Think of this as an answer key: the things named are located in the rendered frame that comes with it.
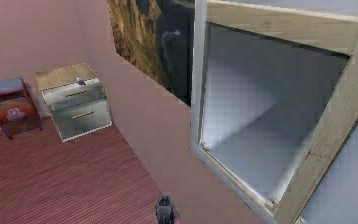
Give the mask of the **red wooden cabinet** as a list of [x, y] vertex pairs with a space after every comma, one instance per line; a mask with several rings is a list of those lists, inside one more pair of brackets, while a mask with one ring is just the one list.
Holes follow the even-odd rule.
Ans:
[[42, 130], [39, 112], [21, 77], [0, 80], [0, 128], [10, 140], [27, 131]]

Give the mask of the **white two-drawer nightstand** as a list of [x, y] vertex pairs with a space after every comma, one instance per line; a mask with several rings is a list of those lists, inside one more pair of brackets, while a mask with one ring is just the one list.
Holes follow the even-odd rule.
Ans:
[[[87, 63], [35, 73], [62, 142], [112, 125], [104, 86]], [[77, 77], [86, 85], [79, 85]]]

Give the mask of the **brown landscape wall picture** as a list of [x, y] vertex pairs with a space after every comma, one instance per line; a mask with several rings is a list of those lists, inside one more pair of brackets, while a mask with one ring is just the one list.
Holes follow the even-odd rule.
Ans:
[[107, 0], [116, 53], [191, 103], [195, 0]]

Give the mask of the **pale wooden shelf unit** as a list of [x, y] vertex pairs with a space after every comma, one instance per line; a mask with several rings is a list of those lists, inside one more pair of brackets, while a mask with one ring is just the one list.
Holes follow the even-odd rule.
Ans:
[[237, 224], [358, 224], [358, 0], [195, 0], [192, 88]]

